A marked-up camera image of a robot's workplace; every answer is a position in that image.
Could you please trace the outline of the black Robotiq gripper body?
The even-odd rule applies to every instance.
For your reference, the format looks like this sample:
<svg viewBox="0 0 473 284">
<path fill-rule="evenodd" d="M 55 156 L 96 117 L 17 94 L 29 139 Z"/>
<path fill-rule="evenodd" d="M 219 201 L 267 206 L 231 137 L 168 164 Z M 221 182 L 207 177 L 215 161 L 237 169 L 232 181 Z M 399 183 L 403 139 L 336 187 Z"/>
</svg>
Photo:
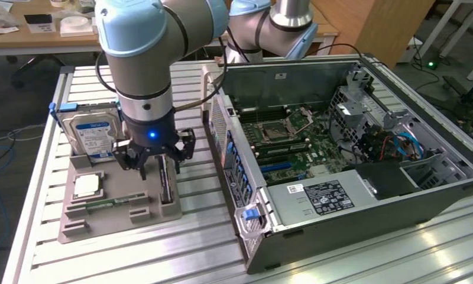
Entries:
<svg viewBox="0 0 473 284">
<path fill-rule="evenodd" d="M 167 113 L 155 121 L 139 121 L 123 114 L 131 147 L 139 153 L 149 149 L 149 154 L 164 154 L 164 148 L 173 148 L 179 142 L 175 114 Z"/>
</svg>

